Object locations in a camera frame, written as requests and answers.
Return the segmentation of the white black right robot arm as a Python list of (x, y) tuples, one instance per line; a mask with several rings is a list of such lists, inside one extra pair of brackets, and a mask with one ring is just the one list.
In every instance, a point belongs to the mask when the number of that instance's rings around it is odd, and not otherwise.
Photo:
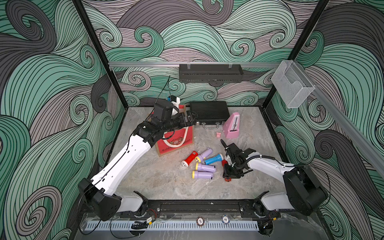
[(254, 199), (253, 209), (258, 217), (278, 210), (296, 211), (309, 216), (328, 200), (326, 188), (311, 167), (284, 163), (250, 148), (243, 151), (234, 143), (227, 145), (224, 140), (221, 140), (221, 144), (226, 152), (222, 164), (226, 181), (259, 171), (284, 184), (284, 193), (270, 194), (265, 191)]

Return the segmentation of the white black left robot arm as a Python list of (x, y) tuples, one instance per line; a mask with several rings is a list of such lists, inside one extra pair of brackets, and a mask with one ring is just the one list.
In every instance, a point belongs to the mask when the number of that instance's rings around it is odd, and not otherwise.
[(101, 221), (111, 219), (118, 212), (140, 212), (145, 198), (139, 193), (118, 196), (116, 190), (135, 163), (147, 153), (167, 132), (195, 125), (197, 114), (181, 113), (173, 102), (159, 100), (153, 114), (140, 123), (131, 133), (121, 151), (98, 174), (78, 184), (82, 200)]

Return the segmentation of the blue flashlight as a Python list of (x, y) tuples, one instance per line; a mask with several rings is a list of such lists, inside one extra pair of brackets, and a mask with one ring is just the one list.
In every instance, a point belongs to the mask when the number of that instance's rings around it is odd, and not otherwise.
[(224, 159), (223, 155), (222, 154), (218, 154), (212, 158), (209, 158), (207, 160), (205, 160), (205, 164), (206, 165), (211, 165), (213, 163), (216, 163), (216, 162), (221, 162), (222, 160)]

